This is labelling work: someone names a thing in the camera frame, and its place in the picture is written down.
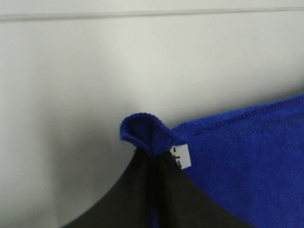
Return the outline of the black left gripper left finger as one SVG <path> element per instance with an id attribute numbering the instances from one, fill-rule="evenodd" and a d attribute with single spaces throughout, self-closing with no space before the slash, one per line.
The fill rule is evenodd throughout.
<path id="1" fill-rule="evenodd" d="M 90 209 L 65 228 L 146 228 L 148 227 L 147 184 L 150 161 L 137 148 L 114 186 Z"/>

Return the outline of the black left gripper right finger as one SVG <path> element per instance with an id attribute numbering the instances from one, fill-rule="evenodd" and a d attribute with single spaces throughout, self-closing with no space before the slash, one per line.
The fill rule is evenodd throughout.
<path id="1" fill-rule="evenodd" d="M 170 152 L 159 155 L 156 205 L 161 228 L 249 228 L 251 225 L 215 203 L 177 165 Z"/>

